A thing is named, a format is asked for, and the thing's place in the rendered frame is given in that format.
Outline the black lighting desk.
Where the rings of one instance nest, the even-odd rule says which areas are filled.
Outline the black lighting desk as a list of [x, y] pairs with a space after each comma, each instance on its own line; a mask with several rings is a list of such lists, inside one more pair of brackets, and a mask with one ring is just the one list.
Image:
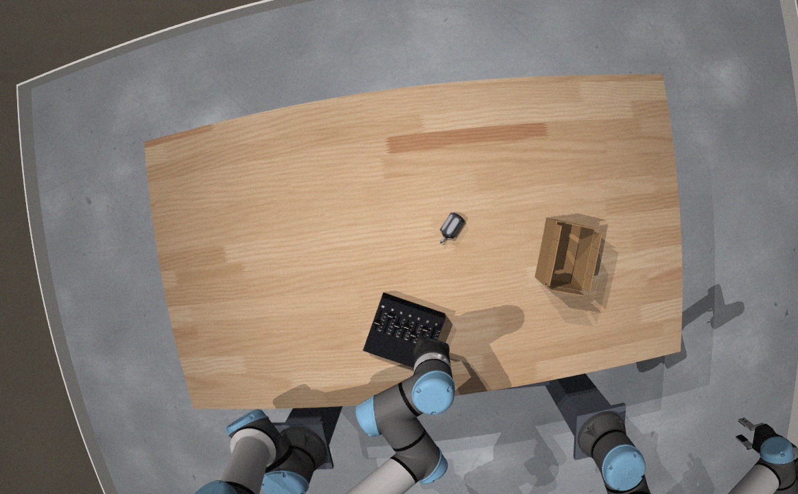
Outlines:
[[443, 312], [383, 293], [363, 351], [414, 368], [418, 336], [438, 340], [445, 319]]

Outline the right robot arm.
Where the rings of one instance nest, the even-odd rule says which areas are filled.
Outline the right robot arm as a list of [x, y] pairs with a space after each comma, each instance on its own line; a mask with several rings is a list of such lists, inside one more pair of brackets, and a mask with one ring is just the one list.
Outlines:
[[[650, 494], [640, 450], [614, 412], [600, 412], [578, 431], [578, 447], [597, 464], [608, 494]], [[787, 438], [764, 440], [760, 459], [728, 494], [798, 494], [798, 458]], [[642, 481], [641, 481], [642, 480]]]

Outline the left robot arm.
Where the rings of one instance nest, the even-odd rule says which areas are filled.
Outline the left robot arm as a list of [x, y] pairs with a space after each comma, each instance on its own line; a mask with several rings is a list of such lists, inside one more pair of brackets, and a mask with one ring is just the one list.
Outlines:
[[[449, 365], [429, 359], [412, 377], [359, 403], [355, 413], [365, 434], [382, 434], [396, 454], [345, 494], [404, 494], [445, 475], [445, 456], [417, 417], [446, 412], [454, 396]], [[304, 427], [279, 433], [263, 410], [249, 413], [226, 428], [232, 454], [221, 479], [194, 494], [259, 494], [261, 487], [265, 494], [305, 494], [325, 461], [325, 442]]]

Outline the black screwdriver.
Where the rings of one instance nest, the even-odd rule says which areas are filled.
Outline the black screwdriver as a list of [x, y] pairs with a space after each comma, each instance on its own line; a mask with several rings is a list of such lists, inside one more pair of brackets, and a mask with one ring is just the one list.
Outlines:
[[440, 231], [443, 234], [443, 238], [441, 239], [440, 244], [445, 241], [445, 238], [452, 238], [454, 239], [456, 233], [458, 233], [460, 227], [462, 226], [464, 221], [460, 215], [456, 215], [456, 213], [451, 213], [443, 223]]

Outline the brown cardboard box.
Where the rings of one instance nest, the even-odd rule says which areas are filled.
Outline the brown cardboard box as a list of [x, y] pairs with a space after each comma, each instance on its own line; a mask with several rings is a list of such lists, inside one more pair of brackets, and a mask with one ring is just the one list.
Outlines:
[[592, 287], [602, 235], [568, 223], [546, 217], [535, 278], [552, 291], [584, 295]]

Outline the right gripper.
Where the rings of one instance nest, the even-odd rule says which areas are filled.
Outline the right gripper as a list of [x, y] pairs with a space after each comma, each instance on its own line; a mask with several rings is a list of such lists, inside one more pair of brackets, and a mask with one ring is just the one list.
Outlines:
[[[752, 442], [749, 442], [747, 440], [747, 438], [744, 437], [742, 434], [736, 436], [736, 440], [740, 441], [742, 443], [742, 445], [746, 446], [747, 450], [750, 450], [750, 449], [753, 448], [754, 450], [756, 450], [756, 452], [760, 453], [760, 447], [762, 446], [762, 442], [764, 442], [764, 440], [768, 440], [768, 438], [774, 437], [774, 436], [781, 436], [779, 434], [776, 434], [774, 429], [772, 427], [770, 427], [768, 424], [763, 424], [762, 423], [762, 424], [754, 425], [750, 421], [748, 421], [746, 418], [738, 419], [738, 422], [740, 422], [740, 424], [744, 425], [744, 427], [747, 427], [748, 430], [750, 430], [750, 431], [754, 430], [753, 444], [752, 444]], [[792, 444], [792, 442], [791, 442], [791, 444]], [[792, 444], [792, 449], [793, 449], [793, 453], [795, 454], [795, 459], [794, 460], [796, 460], [798, 458], [798, 448], [794, 444]]]

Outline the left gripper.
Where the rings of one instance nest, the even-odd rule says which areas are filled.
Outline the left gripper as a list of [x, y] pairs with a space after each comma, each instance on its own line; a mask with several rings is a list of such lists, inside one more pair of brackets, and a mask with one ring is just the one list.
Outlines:
[[[426, 343], [427, 342], [427, 343]], [[418, 349], [419, 348], [419, 349]], [[417, 366], [429, 359], [439, 359], [445, 362], [451, 368], [451, 359], [449, 358], [449, 345], [445, 342], [433, 340], [426, 336], [419, 336], [414, 346], [414, 372]]]

